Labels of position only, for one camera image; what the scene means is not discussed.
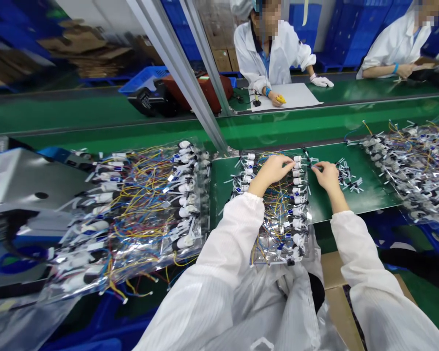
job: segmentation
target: worker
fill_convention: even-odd
[[[248,192],[226,204],[196,264],[167,294],[134,351],[348,350],[330,319],[313,234],[315,260],[249,266],[264,193],[294,165],[283,155],[269,157]],[[439,351],[439,330],[384,269],[364,221],[345,201],[336,166],[320,162],[312,170],[330,198],[341,273],[367,349]]]
[[[356,79],[407,79],[413,70],[432,68],[434,64],[418,67],[421,47],[431,34],[434,18],[439,16],[439,0],[425,0],[424,5],[410,7],[407,13],[385,28],[372,44],[356,75]]]
[[[327,78],[317,77],[311,47],[281,20],[281,0],[231,0],[231,10],[239,19],[248,19],[234,32],[234,45],[239,70],[249,81],[249,89],[268,96],[275,107],[280,107],[284,100],[272,87],[291,83],[291,66],[307,70],[316,86],[334,86]]]

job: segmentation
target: white glove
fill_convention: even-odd
[[[316,86],[322,87],[322,88],[325,88],[325,87],[332,88],[335,86],[335,84],[332,83],[331,81],[329,81],[327,78],[317,77],[315,74],[313,74],[311,77],[311,83],[316,85]]]

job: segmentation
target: white sleeve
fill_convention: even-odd
[[[384,59],[389,57],[389,55],[392,53],[392,48],[390,45],[390,30],[390,26],[385,28],[382,33],[379,34],[376,41],[372,44],[362,63],[361,69],[363,71],[371,67],[380,67],[386,65],[384,63]]]
[[[263,214],[263,200],[249,193],[224,207],[196,264],[167,294],[134,351],[199,350],[232,326],[234,290],[249,269]]]
[[[262,94],[264,86],[268,86],[270,89],[272,86],[265,76],[260,75],[252,53],[247,50],[245,36],[241,35],[241,31],[242,28],[238,27],[234,32],[234,46],[236,47],[239,70],[249,82],[249,89],[255,89],[259,94]]]
[[[364,221],[344,211],[330,224],[368,351],[439,351],[439,330],[384,268]]]
[[[315,65],[317,58],[312,54],[311,47],[299,40],[294,28],[288,22],[284,22],[282,26],[286,33],[286,39],[282,45],[284,45],[286,56],[292,60],[290,66],[300,66],[304,72],[307,66]]]

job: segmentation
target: wire harness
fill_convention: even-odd
[[[211,162],[207,151],[176,144],[117,152],[95,162],[97,187],[60,210],[75,213],[55,250],[42,298],[108,289],[124,302],[139,293],[129,278],[195,259],[209,230]],[[125,281],[132,292],[121,291]]]
[[[263,224],[252,248],[250,265],[294,265],[303,259],[312,259],[314,248],[309,240],[311,211],[308,170],[317,159],[309,157],[307,150],[301,155],[288,152],[272,153],[244,151],[236,164],[240,171],[231,175],[233,190],[229,200],[249,188],[262,165],[271,155],[286,155],[296,162],[292,171],[280,182],[272,184],[263,197],[265,215]]]
[[[439,123],[407,121],[390,132],[372,134],[357,143],[391,183],[415,224],[439,226]]]

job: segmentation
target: white lab coat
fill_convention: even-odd
[[[264,86],[291,83],[291,66],[301,66],[302,71],[316,64],[316,56],[309,45],[301,43],[293,27],[285,21],[278,25],[278,35],[272,42],[270,71],[267,74],[260,54],[255,49],[250,21],[241,24],[234,32],[234,45],[238,56],[239,70],[249,81],[249,89],[262,92]]]
[[[431,23],[421,27],[416,42],[413,43],[415,16],[415,11],[407,12],[379,34],[369,49],[356,79],[362,79],[362,72],[370,67],[391,66],[396,63],[410,64],[421,57],[421,47],[431,34]],[[389,74],[380,78],[393,76],[396,75]]]
[[[262,201],[245,193],[225,206],[197,263],[167,294],[134,351],[347,350],[326,300],[315,313],[306,269],[323,281],[318,246],[313,262],[249,267]],[[368,350],[439,351],[439,330],[384,269],[364,221],[345,211],[330,223]],[[287,300],[276,287],[280,277],[291,287]]]

